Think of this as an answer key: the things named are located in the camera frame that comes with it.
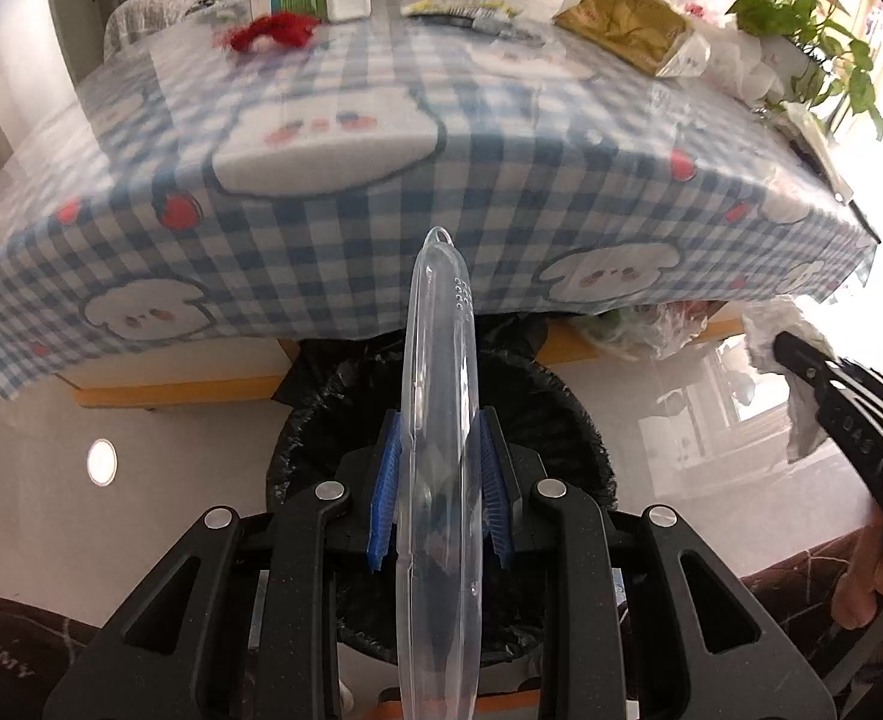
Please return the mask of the person's right hand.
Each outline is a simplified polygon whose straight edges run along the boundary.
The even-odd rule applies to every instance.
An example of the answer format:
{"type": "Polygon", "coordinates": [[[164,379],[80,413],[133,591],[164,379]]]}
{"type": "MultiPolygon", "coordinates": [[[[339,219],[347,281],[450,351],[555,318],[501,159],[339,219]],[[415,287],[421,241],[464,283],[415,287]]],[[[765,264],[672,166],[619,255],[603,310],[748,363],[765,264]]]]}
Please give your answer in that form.
{"type": "Polygon", "coordinates": [[[883,515],[874,507],[871,520],[858,536],[850,566],[835,587],[832,619],[847,631],[864,628],[876,616],[880,596],[883,598],[883,515]]]}

